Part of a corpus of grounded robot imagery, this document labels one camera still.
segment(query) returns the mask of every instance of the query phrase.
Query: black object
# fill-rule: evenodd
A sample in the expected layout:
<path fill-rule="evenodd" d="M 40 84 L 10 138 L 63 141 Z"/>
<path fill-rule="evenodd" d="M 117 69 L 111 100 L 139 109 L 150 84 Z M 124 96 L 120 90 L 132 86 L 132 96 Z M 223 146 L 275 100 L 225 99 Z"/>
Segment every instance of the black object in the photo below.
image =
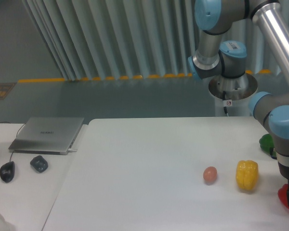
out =
<path fill-rule="evenodd" d="M 11 182 L 15 175 L 15 163 L 10 161 L 0 168 L 0 177 L 5 183 Z"/>
<path fill-rule="evenodd" d="M 37 157 L 34 157 L 30 164 L 35 168 L 38 172 L 43 172 L 48 168 L 47 161 L 43 158 L 43 156 L 38 155 Z"/>

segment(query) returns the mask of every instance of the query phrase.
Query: blue joint cap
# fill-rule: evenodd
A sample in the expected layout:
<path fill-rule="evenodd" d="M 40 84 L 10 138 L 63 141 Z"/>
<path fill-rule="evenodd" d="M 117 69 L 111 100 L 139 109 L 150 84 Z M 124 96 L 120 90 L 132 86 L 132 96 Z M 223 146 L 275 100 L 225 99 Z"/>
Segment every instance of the blue joint cap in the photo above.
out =
<path fill-rule="evenodd" d="M 199 77 L 199 75 L 195 69 L 193 57 L 192 56 L 188 57 L 187 62 L 188 62 L 189 69 L 191 70 L 191 73 L 193 75 L 194 80 L 197 80 L 197 81 L 201 80 L 201 78 Z"/>
<path fill-rule="evenodd" d="M 289 105 L 283 105 L 271 111 L 269 127 L 278 137 L 289 140 Z"/>
<path fill-rule="evenodd" d="M 246 47 L 243 43 L 238 41 L 225 41 L 220 45 L 220 50 L 224 54 L 234 58 L 246 58 Z"/>
<path fill-rule="evenodd" d="M 268 92 L 265 92 L 265 91 L 261 91 L 261 92 L 258 92 L 257 94 L 255 94 L 250 102 L 249 102 L 249 109 L 250 109 L 250 113 L 252 114 L 253 117 L 255 117 L 254 115 L 254 109 L 258 103 L 258 101 L 265 95 L 271 95 L 270 93 Z"/>
<path fill-rule="evenodd" d="M 201 30 L 211 30 L 217 24 L 222 11 L 222 0 L 196 0 L 195 18 Z"/>

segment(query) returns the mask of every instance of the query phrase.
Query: yellow bell pepper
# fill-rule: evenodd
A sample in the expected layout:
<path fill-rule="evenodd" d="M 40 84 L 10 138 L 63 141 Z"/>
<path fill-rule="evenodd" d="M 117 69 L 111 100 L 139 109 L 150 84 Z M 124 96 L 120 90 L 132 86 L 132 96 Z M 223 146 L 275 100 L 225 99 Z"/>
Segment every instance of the yellow bell pepper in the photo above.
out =
<path fill-rule="evenodd" d="M 252 190 L 259 178 L 258 164 L 252 160 L 240 160 L 236 167 L 236 182 L 239 188 Z"/>

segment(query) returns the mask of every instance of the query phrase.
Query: yellow stripe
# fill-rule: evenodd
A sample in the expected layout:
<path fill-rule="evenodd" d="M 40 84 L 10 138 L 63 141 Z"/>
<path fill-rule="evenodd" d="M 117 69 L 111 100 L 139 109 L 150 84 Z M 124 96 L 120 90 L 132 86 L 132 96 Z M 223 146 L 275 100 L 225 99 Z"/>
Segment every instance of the yellow stripe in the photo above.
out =
<path fill-rule="evenodd" d="M 129 77 L 128 76 L 121 76 L 119 79 L 126 80 L 126 79 L 129 79 Z"/>
<path fill-rule="evenodd" d="M 253 72 L 250 70 L 247 70 L 246 73 L 252 75 Z M 258 73 L 260 74 L 270 74 L 272 73 L 270 70 L 268 69 L 264 69 L 259 71 Z M 192 73 L 188 73 L 187 76 L 184 73 L 179 73 L 177 75 L 175 74 L 165 74 L 163 76 L 163 78 L 174 78 L 174 77 L 191 77 Z M 161 76 L 159 75 L 149 75 L 148 78 L 161 78 Z M 121 76 L 119 79 L 130 79 L 128 76 Z M 138 75 L 138 76 L 133 76 L 133 79 L 143 79 L 142 75 Z M 94 81 L 100 81 L 101 78 L 100 77 L 93 77 L 92 80 Z M 107 76 L 105 78 L 105 80 L 115 80 L 114 77 L 112 76 Z M 64 78 L 37 78 L 37 79 L 20 79 L 18 80 L 18 83 L 38 83 L 38 82 L 64 82 L 65 79 Z M 88 77 L 84 77 L 82 78 L 80 81 L 89 81 Z"/>
<path fill-rule="evenodd" d="M 259 71 L 258 73 L 259 74 L 270 74 L 272 72 L 270 70 L 268 70 L 268 69 L 264 69 L 264 70 Z"/>
<path fill-rule="evenodd" d="M 133 76 L 133 79 L 143 79 L 143 76 Z"/>
<path fill-rule="evenodd" d="M 115 80 L 115 78 L 112 77 L 112 76 L 107 76 L 107 77 L 105 78 L 105 80 Z"/>
<path fill-rule="evenodd" d="M 36 78 L 36 79 L 20 79 L 18 83 L 38 83 L 38 82 L 64 82 L 64 78 Z"/>
<path fill-rule="evenodd" d="M 159 75 L 149 75 L 148 78 L 160 78 Z"/>

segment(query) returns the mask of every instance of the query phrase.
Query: laptop logo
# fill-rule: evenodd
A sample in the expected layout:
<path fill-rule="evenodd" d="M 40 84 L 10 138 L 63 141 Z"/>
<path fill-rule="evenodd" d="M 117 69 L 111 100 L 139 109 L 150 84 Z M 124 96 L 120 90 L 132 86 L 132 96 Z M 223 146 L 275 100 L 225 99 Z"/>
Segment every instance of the laptop logo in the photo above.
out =
<path fill-rule="evenodd" d="M 41 131 L 41 134 L 54 134 L 54 131 Z"/>

